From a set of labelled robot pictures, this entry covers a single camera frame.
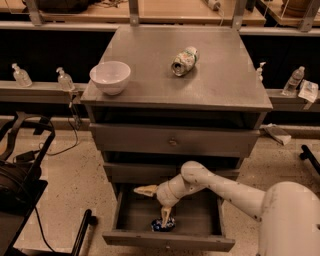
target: blue object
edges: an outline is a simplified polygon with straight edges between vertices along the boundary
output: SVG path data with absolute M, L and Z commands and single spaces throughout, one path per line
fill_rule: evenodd
M 176 226 L 175 220 L 173 217 L 169 217 L 169 220 L 166 224 L 166 227 L 161 227 L 162 225 L 162 218 L 155 219 L 151 222 L 151 228 L 154 232 L 170 232 Z

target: speckled floor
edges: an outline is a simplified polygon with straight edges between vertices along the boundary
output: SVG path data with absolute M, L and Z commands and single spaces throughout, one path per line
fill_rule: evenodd
M 83 213 L 90 208 L 98 218 L 97 226 L 90 226 L 83 243 L 81 255 L 88 256 L 248 256 L 256 255 L 259 224 L 228 202 L 223 203 L 227 238 L 236 244 L 229 253 L 207 251 L 177 251 L 135 247 L 108 246 L 102 232 L 110 230 L 116 199 L 103 170 L 103 160 L 97 151 L 86 125 L 78 131 L 79 144 L 62 154 L 46 156 L 42 162 L 42 178 L 49 185 L 38 209 L 47 241 L 57 251 L 70 252 L 78 232 Z M 251 156 L 243 162 L 238 181 L 266 190 L 280 181 L 295 181 L 305 185 L 320 196 L 320 177 L 309 160 L 302 161 L 301 145 L 306 144 L 320 158 L 320 129 L 284 127 L 294 137 L 282 146 L 268 135 L 262 134 Z M 24 131 L 16 150 L 37 148 L 43 136 L 33 136 Z M 56 138 L 49 153 L 73 145 L 75 135 L 67 124 L 56 125 Z M 21 233 L 15 247 L 47 250 L 36 215 L 33 214 Z

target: cabinet top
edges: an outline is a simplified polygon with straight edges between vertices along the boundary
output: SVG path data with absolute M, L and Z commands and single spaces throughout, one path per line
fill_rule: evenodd
M 188 46 L 200 53 L 195 67 L 177 77 L 174 57 Z M 101 62 L 131 67 L 131 80 L 108 96 L 89 82 L 84 104 L 205 110 L 269 111 L 272 105 L 237 31 L 204 26 L 120 26 Z

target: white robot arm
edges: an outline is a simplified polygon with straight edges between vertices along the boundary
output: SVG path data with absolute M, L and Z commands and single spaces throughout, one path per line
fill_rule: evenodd
M 261 222 L 257 256 L 320 255 L 320 200 L 300 184 L 281 182 L 264 192 L 220 177 L 198 162 L 188 161 L 181 167 L 181 174 L 170 181 L 134 191 L 157 195 L 165 225 L 171 208 L 183 196 L 204 188 Z

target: aluminum can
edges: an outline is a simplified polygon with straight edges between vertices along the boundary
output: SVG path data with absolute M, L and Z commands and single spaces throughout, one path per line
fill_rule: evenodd
M 199 60 L 200 54 L 198 50 L 189 46 L 180 52 L 173 60 L 171 69 L 176 76 L 187 74 Z

